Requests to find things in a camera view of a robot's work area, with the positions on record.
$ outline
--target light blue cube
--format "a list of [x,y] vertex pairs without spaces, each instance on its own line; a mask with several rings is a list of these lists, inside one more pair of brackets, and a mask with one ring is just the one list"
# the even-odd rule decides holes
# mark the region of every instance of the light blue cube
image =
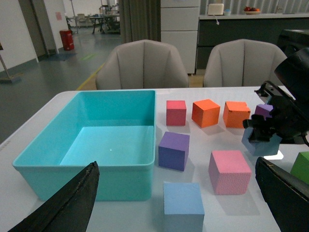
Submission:
[[164,183],[165,232],[202,232],[204,215],[198,183]]
[[281,137],[274,134],[269,142],[250,143],[248,139],[250,138],[252,131],[253,128],[246,128],[241,142],[253,156],[272,156],[278,153],[279,145],[282,140]]

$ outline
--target green cube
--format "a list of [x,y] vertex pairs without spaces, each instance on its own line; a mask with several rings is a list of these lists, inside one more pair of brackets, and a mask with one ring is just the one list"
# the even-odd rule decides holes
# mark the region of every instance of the green cube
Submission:
[[309,184],[309,151],[298,153],[291,174]]

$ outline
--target purple cube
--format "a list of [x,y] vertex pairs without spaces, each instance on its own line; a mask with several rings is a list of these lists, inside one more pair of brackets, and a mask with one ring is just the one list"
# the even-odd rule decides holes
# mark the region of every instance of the purple cube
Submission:
[[184,171],[189,155],[190,136],[165,132],[159,144],[159,166]]
[[264,116],[264,119],[266,120],[267,117],[271,117],[269,112],[272,111],[273,108],[274,107],[272,105],[259,104],[259,105],[256,106],[254,114],[255,115],[262,115],[262,116]]

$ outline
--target beige chair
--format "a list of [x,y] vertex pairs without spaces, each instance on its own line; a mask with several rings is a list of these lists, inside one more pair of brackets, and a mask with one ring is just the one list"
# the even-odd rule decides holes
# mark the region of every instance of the beige chair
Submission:
[[96,76],[97,89],[182,88],[189,86],[178,50],[140,40],[117,46]]
[[77,26],[79,28],[82,26],[87,26],[85,14],[77,14]]
[[274,74],[286,55],[274,44],[235,40],[215,46],[209,56],[204,87],[260,86],[264,81],[282,85]]

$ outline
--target teal plastic bin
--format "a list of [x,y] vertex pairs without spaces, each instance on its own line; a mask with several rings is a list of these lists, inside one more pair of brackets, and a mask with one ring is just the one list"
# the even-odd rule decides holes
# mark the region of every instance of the teal plastic bin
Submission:
[[89,163],[100,170],[97,201],[151,197],[155,91],[79,92],[14,160],[46,201]]

